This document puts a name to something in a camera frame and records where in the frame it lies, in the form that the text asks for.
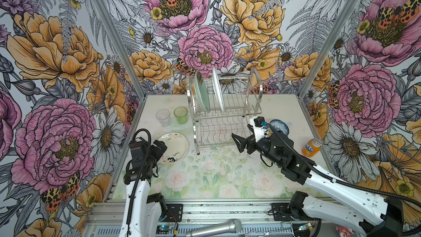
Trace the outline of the green glass jar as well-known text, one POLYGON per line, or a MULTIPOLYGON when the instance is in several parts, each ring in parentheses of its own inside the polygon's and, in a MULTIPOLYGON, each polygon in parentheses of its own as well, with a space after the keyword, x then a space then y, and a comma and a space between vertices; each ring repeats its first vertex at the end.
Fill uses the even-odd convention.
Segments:
POLYGON ((186 124, 188 121, 188 109, 186 107, 183 106, 179 106, 177 108, 175 108, 174 110, 174 116, 176 118, 176 121, 183 125, 186 124))

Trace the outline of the chrome wire dish rack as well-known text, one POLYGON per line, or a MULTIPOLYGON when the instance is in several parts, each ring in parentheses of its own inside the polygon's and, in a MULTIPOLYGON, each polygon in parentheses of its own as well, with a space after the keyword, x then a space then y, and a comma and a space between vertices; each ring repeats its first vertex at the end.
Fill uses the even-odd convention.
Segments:
POLYGON ((256 69, 210 78, 200 73, 186 77, 189 113, 193 121, 195 153, 201 149, 233 144, 231 135, 247 137, 251 117, 262 113, 263 82, 256 69))

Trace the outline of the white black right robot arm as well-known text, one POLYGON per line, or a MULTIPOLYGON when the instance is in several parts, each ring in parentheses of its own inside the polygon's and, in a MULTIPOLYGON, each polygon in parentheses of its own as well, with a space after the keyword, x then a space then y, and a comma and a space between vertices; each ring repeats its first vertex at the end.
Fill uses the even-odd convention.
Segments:
POLYGON ((382 197, 367 190, 347 187, 344 181, 329 174, 312 160, 298 154, 293 142, 282 132, 257 140, 254 135, 243 138, 232 134, 240 152, 257 151, 280 168, 290 181, 324 193, 335 200, 326 202, 297 191, 284 214, 294 219, 322 219, 344 226, 363 237, 402 237, 403 206, 396 197, 382 197))

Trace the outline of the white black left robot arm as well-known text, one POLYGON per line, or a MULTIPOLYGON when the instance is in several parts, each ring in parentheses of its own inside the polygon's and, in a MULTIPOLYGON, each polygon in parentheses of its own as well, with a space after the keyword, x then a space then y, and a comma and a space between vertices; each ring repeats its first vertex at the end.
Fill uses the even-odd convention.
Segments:
POLYGON ((159 140, 152 143, 140 140, 129 147, 132 159, 124 176, 126 203, 119 236, 154 237, 160 217, 167 208, 161 193, 150 194, 151 179, 167 146, 159 140))

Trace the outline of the white watermelon pattern plate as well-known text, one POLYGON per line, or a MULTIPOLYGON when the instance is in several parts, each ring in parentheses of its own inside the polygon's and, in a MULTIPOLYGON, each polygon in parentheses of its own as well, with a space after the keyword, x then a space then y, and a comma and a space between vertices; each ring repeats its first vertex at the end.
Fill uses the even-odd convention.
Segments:
POLYGON ((215 67, 212 68, 212 83, 213 83, 214 94, 215 94, 217 103, 219 105, 220 111, 224 113, 225 105, 224 105, 224 100, 223 100, 223 94, 221 92, 219 77, 218 77, 217 69, 215 67))

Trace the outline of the blue white porcelain bowl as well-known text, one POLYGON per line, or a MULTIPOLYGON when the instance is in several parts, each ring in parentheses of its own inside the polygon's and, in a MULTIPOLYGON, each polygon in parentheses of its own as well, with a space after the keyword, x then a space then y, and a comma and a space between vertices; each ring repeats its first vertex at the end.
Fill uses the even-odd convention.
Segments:
POLYGON ((270 124, 277 130, 282 131, 286 136, 289 135, 289 127, 287 124, 281 120, 274 119, 271 120, 270 124))

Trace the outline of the cream white plate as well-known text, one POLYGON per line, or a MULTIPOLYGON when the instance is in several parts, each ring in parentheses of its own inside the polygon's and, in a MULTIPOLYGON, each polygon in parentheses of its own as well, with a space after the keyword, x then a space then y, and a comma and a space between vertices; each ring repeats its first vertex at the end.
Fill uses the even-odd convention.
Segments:
POLYGON ((161 156, 158 163, 163 165, 172 165, 183 160, 189 151, 189 142, 187 138, 178 132, 171 132, 162 135, 159 141, 164 142, 167 150, 161 156))

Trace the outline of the clear glass cup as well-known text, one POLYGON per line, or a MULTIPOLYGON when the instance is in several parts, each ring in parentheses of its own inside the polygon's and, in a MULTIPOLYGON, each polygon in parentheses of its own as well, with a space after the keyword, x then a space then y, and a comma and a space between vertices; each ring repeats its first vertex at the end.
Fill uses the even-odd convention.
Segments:
POLYGON ((171 113, 167 109, 161 109, 156 113, 156 118, 163 127, 171 124, 171 113))

